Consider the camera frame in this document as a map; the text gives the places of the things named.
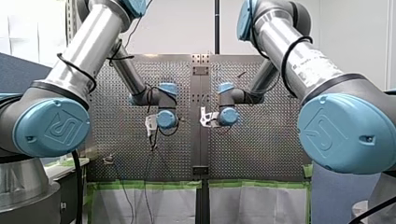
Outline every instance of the white wall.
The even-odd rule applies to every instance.
[[[244,0],[220,0],[220,52],[257,54],[251,44],[238,41],[236,24]],[[300,0],[311,13],[312,36],[319,42],[318,0]],[[134,54],[191,54],[214,52],[214,0],[153,0],[127,48]]]
[[[0,52],[53,66],[66,47],[65,9],[66,0],[0,0]]]
[[[389,39],[388,39],[388,89],[396,88],[396,4],[389,0]]]
[[[387,85],[388,16],[392,0],[320,0],[320,49],[345,72]]]

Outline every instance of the robotic arm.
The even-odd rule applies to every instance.
[[[117,60],[127,56],[118,35],[145,14],[146,1],[91,0],[87,7],[90,13],[82,16],[78,33],[47,78],[33,82],[21,99],[1,98],[0,157],[57,157],[75,150],[90,129],[86,97],[109,55],[134,105],[158,105],[158,126],[177,125],[177,86],[162,83],[149,89],[130,60]]]
[[[176,115],[177,85],[175,83],[160,83],[159,87],[150,87],[146,84],[130,60],[118,60],[128,57],[120,40],[117,41],[110,54],[114,58],[112,61],[114,67],[131,93],[130,103],[159,107],[158,114],[147,117],[148,130],[155,131],[157,128],[167,130],[176,127],[178,125]]]
[[[269,61],[262,65],[250,91],[243,93],[232,83],[219,86],[219,124],[236,123],[239,115],[234,105],[245,103],[244,94],[254,96],[254,91],[266,90],[276,69],[290,93],[301,101],[298,130],[310,158],[338,173],[368,175],[392,169],[396,164],[396,99],[363,75],[337,68],[313,47],[309,31],[309,14],[298,3],[244,3],[238,38],[250,41]]]

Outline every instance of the green tape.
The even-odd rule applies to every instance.
[[[88,186],[98,189],[122,189],[121,181],[89,183]],[[180,182],[145,182],[143,180],[125,180],[123,186],[126,189],[200,189],[201,181]]]
[[[308,188],[306,191],[306,224],[311,224],[311,193],[312,193],[312,185],[311,183],[308,184]]]
[[[57,163],[58,163],[57,161],[53,161],[53,162],[45,164],[44,167],[50,167],[50,166],[53,166],[53,165],[55,165]]]
[[[314,165],[313,164],[303,165],[303,169],[304,169],[305,178],[311,178],[314,170]]]
[[[258,187],[271,189],[307,189],[309,182],[278,182],[265,180],[210,180],[209,187],[217,189]]]
[[[88,209],[88,224],[92,223],[92,207],[93,207],[93,194],[96,191],[96,185],[87,184],[86,208]]]

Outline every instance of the black rubber ring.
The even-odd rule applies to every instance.
[[[26,155],[15,155],[15,156],[7,156],[7,157],[0,157],[0,164],[4,163],[11,163],[16,161],[26,161],[30,160],[32,157]]]
[[[305,40],[310,41],[311,44],[313,42],[311,36],[301,36],[301,37],[299,37],[296,41],[294,41],[293,43],[290,44],[288,50],[286,51],[285,55],[283,56],[282,64],[280,66],[280,75],[282,76],[283,85],[289,91],[289,93],[295,98],[297,98],[297,96],[294,93],[294,91],[291,89],[291,87],[289,86],[288,78],[286,77],[286,65],[288,64],[288,58],[289,58],[291,52],[294,50],[294,48],[298,44],[304,42]]]
[[[45,83],[45,82],[34,81],[32,83],[32,85],[30,85],[30,87],[38,88],[38,89],[42,89],[42,90],[46,90],[46,91],[53,91],[55,93],[61,94],[62,96],[66,97],[66,98],[70,98],[72,100],[77,101],[79,104],[84,106],[84,108],[86,110],[88,110],[90,108],[85,101],[83,101],[81,98],[79,98],[73,92],[67,91],[67,90],[62,89],[62,88],[60,88],[58,86],[55,86],[55,85],[52,85],[52,84],[49,84],[49,83]]]
[[[311,93],[309,93],[305,99],[302,101],[302,105],[305,105],[308,101],[312,100],[313,98],[317,97],[318,95],[320,95],[321,93],[323,93],[324,91],[328,90],[329,88],[341,83],[341,82],[345,82],[345,81],[349,81],[352,79],[367,79],[366,77],[360,75],[360,74],[345,74],[343,76],[340,77],[335,77],[333,79],[330,79],[328,81],[326,81],[325,83],[323,83],[321,86],[319,86],[318,88],[314,89],[313,91],[311,91]]]

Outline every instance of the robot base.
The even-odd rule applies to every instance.
[[[0,207],[0,220],[4,224],[61,223],[61,187],[52,183],[49,190],[33,199]]]

